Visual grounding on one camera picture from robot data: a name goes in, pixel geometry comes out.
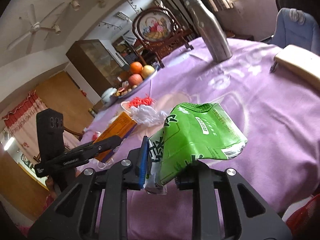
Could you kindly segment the person's left hand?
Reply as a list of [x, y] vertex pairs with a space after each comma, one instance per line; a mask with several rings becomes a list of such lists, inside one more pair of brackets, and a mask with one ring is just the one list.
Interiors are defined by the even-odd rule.
[[57, 198], [57, 193], [55, 191], [55, 183], [52, 179], [52, 177], [48, 176], [47, 179], [46, 179], [46, 187], [47, 189], [49, 190], [50, 192], [50, 195], [56, 199]]

